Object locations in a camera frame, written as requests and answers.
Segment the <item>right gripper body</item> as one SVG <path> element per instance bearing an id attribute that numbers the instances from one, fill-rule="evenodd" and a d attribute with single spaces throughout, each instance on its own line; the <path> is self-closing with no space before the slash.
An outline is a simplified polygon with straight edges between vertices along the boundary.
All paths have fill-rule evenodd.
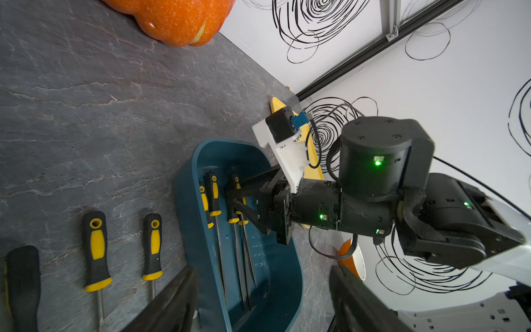
<path id="1" fill-rule="evenodd" d="M 290 220 L 291 187 L 281 167 L 276 165 L 253 177 L 231 174 L 225 186 L 225 202 L 241 213 L 258 231 L 268 236 L 274 232 L 277 242 L 290 243 L 293 223 Z"/>

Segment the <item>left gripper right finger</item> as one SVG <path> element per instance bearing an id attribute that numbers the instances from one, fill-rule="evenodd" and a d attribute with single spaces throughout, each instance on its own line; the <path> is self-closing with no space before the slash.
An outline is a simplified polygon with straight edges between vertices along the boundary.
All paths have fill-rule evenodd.
<path id="1" fill-rule="evenodd" d="M 400 320 L 348 268 L 333 266 L 329 289 L 335 315 L 330 331 L 399 331 Z"/>

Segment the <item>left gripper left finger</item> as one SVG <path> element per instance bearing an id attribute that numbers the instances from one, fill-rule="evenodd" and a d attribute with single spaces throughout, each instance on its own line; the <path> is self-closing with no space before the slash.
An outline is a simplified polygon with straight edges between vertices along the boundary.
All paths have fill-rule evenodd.
<path id="1" fill-rule="evenodd" d="M 187 266 L 123 330 L 190 331 L 198 296 L 199 276 Z"/>

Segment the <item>black yellow file tool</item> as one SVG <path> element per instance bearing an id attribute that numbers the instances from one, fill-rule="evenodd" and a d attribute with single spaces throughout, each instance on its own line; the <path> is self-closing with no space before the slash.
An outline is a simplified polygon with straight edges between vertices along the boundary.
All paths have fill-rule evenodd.
<path id="1" fill-rule="evenodd" d="M 162 247 L 162 217 L 158 213 L 147 214 L 143 225 L 144 269 L 142 279 L 149 286 L 149 300 L 156 297 L 156 280 L 163 275 L 160 262 Z"/>

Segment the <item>teal plastic storage box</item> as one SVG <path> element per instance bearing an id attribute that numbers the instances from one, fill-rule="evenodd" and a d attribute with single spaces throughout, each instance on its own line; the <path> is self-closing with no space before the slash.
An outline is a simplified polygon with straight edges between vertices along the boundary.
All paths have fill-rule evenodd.
<path id="1" fill-rule="evenodd" d="M 200 189 L 207 175 L 224 190 L 234 177 L 268 170 L 266 155 L 248 142 L 201 142 L 174 179 L 176 214 L 188 264 L 199 278 L 197 307 L 204 331 L 289 331 L 300 314 L 303 275 L 296 247 L 277 243 L 245 217 L 228 221 L 225 199 L 213 217 Z"/>

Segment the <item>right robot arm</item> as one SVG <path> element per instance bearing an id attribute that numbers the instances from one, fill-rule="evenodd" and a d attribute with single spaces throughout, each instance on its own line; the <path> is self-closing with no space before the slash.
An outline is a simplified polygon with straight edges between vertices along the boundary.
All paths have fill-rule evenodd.
<path id="1" fill-rule="evenodd" d="M 326 160 L 330 179 L 304 177 L 294 153 L 256 176 L 228 183 L 228 210 L 279 243 L 293 224 L 398 240 L 404 254 L 430 264 L 471 268 L 515 281 L 507 291 L 431 311 L 387 308 L 344 266 L 331 269 L 331 331 L 529 331 L 530 216 L 472 178 L 431 172 L 435 145 L 412 119 L 369 116 L 347 123 Z"/>

